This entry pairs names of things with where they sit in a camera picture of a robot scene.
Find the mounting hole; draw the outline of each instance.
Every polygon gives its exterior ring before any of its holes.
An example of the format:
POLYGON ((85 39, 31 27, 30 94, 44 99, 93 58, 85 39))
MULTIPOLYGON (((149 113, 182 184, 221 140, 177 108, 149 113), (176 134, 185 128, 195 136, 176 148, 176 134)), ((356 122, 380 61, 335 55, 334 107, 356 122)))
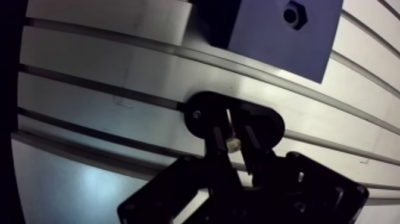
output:
POLYGON ((301 183, 301 182, 303 182, 303 178, 304 178, 304 173, 303 173, 303 172, 300 172, 300 173, 299 173, 299 177, 297 178, 297 181, 298 181, 299 183, 301 183))
POLYGON ((288 8, 284 11, 283 13, 283 18, 285 18, 285 21, 288 23, 293 23, 297 19, 296 12, 294 10, 288 8))
POLYGON ((196 110, 195 112, 193 112, 193 117, 196 119, 200 119, 201 117, 201 111, 196 110))

